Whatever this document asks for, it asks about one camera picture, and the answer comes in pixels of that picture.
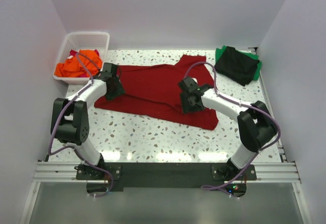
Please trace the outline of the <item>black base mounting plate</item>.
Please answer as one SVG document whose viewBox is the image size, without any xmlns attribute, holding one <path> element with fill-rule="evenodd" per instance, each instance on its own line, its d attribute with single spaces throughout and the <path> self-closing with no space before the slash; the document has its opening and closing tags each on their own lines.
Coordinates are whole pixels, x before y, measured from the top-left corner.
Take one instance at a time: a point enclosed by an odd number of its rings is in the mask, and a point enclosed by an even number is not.
<svg viewBox="0 0 326 224">
<path fill-rule="evenodd" d="M 104 181 L 113 186 L 110 191 L 126 188 L 199 188 L 202 185 L 222 185 L 236 176 L 227 172 L 226 163 L 103 163 L 106 172 L 91 166 L 75 166 L 76 180 L 87 181 L 87 192 L 104 192 Z"/>
</svg>

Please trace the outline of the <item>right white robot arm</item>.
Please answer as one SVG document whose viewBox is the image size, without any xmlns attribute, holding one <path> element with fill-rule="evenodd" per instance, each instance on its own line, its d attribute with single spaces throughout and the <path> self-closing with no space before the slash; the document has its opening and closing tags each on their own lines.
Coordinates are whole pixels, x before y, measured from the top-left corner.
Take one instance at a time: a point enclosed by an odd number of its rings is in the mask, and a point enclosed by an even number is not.
<svg viewBox="0 0 326 224">
<path fill-rule="evenodd" d="M 279 128 L 271 117 L 266 105 L 242 102 L 227 96 L 208 84 L 202 86 L 191 77 L 178 83 L 183 113 L 194 113 L 205 109 L 215 110 L 238 124 L 240 146 L 228 159 L 228 167 L 240 171 L 249 164 L 256 154 L 276 135 Z"/>
</svg>

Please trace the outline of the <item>orange t-shirt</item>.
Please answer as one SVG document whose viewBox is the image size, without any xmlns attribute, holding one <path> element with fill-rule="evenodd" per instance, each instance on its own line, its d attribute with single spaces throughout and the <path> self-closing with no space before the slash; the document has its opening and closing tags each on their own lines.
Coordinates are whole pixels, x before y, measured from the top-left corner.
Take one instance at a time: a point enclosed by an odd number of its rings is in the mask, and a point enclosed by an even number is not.
<svg viewBox="0 0 326 224">
<path fill-rule="evenodd" d="M 90 59 L 83 57 L 68 57 L 63 63 L 58 63 L 56 65 L 54 75 L 57 77 L 67 77 L 67 78 L 89 78 L 89 73 L 79 62 L 81 61 L 86 69 L 95 76 L 101 69 L 103 61 L 101 58 Z"/>
</svg>

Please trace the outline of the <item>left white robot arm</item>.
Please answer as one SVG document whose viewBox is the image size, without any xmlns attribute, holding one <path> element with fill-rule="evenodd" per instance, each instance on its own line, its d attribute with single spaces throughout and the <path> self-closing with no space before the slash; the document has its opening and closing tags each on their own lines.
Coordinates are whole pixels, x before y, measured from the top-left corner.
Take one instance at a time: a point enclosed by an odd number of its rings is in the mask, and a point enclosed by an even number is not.
<svg viewBox="0 0 326 224">
<path fill-rule="evenodd" d="M 125 94 L 121 75 L 118 65 L 104 63 L 102 70 L 75 94 L 53 102 L 48 155 L 70 148 L 82 164 L 102 167 L 103 157 L 89 138 L 88 110 L 101 97 L 110 101 Z"/>
</svg>

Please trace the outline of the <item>dark red t-shirt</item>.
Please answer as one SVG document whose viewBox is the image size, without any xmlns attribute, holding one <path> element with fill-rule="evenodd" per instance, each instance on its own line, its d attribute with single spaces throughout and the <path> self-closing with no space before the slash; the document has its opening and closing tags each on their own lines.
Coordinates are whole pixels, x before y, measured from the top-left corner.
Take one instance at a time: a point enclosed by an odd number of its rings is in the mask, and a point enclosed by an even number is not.
<svg viewBox="0 0 326 224">
<path fill-rule="evenodd" d="M 181 107 L 181 90 L 178 83 L 185 74 L 196 78 L 200 85 L 213 84 L 213 78 L 204 65 L 191 67 L 195 63 L 204 61 L 206 61 L 205 56 L 184 54 L 174 65 L 122 65 L 120 81 L 125 94 L 111 101 L 101 97 L 94 106 L 214 130 L 219 122 L 215 111 L 205 109 L 184 114 Z"/>
</svg>

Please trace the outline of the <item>aluminium extrusion rail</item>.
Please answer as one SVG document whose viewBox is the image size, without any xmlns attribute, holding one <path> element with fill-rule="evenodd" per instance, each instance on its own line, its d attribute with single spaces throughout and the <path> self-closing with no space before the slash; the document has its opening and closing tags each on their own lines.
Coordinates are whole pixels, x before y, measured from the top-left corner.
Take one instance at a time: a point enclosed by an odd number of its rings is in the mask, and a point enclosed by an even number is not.
<svg viewBox="0 0 326 224">
<path fill-rule="evenodd" d="M 33 182 L 89 182 L 102 183 L 103 179 L 83 176 L 75 167 L 78 162 L 38 162 L 32 178 Z M 113 175 L 115 181 L 130 173 L 145 173 L 149 176 L 163 173 L 194 173 L 197 176 L 203 174 L 209 181 L 222 181 L 225 178 L 218 176 L 218 168 L 224 163 L 131 163 L 131 162 L 109 162 L 108 171 Z M 258 162 L 252 163 L 246 172 L 238 178 L 238 181 L 246 179 L 262 183 L 297 183 L 300 181 L 299 173 L 294 162 Z"/>
</svg>

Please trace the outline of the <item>white plastic laundry basket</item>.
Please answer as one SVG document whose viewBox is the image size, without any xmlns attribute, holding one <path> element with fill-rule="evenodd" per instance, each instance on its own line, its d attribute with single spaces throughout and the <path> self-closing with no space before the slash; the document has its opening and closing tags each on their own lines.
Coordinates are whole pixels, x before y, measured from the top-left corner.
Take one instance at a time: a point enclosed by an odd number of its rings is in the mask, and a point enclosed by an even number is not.
<svg viewBox="0 0 326 224">
<path fill-rule="evenodd" d="M 104 65 L 110 35 L 81 31 L 67 34 L 59 50 L 53 78 L 69 85 L 84 85 Z"/>
</svg>

